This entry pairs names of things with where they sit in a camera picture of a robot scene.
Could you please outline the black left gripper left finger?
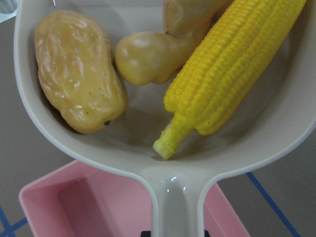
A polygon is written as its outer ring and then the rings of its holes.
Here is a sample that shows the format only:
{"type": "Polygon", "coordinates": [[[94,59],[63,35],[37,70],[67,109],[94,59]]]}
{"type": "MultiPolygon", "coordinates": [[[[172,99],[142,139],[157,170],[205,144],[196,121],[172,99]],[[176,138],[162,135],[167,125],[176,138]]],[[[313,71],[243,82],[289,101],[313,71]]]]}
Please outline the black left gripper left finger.
{"type": "Polygon", "coordinates": [[[151,231],[142,231],[140,237],[151,237],[151,231]]]}

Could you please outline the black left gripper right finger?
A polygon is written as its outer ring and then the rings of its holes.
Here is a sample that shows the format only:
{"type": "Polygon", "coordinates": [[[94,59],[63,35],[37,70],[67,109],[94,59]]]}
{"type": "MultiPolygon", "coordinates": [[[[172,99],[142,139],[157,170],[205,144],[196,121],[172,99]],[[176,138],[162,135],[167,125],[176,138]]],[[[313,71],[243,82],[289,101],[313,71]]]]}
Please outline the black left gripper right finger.
{"type": "Polygon", "coordinates": [[[210,234],[209,234],[209,232],[207,230],[204,231],[204,236],[205,237],[210,237],[210,234]]]}

